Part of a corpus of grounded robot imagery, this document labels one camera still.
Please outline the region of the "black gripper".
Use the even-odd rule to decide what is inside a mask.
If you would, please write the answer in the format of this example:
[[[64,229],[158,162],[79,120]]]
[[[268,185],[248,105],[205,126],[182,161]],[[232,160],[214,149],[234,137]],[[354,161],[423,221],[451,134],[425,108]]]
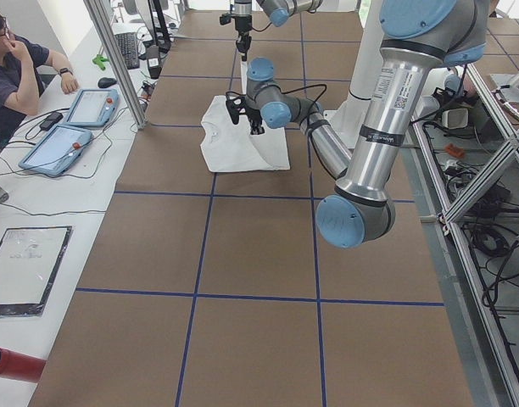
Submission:
[[[263,119],[261,117],[260,111],[247,106],[245,108],[245,114],[246,114],[246,116],[248,118],[248,122],[250,124],[250,134],[251,135],[264,134],[265,129],[263,127]]]
[[[235,29],[237,31],[237,50],[240,54],[247,55],[252,41],[252,37],[250,36],[250,31],[252,30],[252,17],[237,16],[234,20]]]

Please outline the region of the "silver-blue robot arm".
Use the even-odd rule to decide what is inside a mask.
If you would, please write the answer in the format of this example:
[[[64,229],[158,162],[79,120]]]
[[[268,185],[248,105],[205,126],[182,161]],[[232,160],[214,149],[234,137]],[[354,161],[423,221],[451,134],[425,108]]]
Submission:
[[[382,66],[353,148],[345,146],[317,102],[284,93],[269,59],[248,66],[244,105],[249,120],[271,129],[297,124],[335,181],[334,194],[315,212],[331,245],[353,248],[390,231],[395,220],[386,191],[431,70],[469,64],[483,56],[486,1],[381,1],[369,15],[378,22]]]
[[[257,1],[259,8],[265,13],[269,20],[268,26],[280,27],[291,17],[301,12],[314,13],[322,4],[322,0],[265,0]],[[241,54],[242,61],[246,61],[250,49],[252,37],[251,32],[257,31],[253,26],[252,1],[237,0],[230,7],[226,16],[233,20],[237,31],[236,46]]]

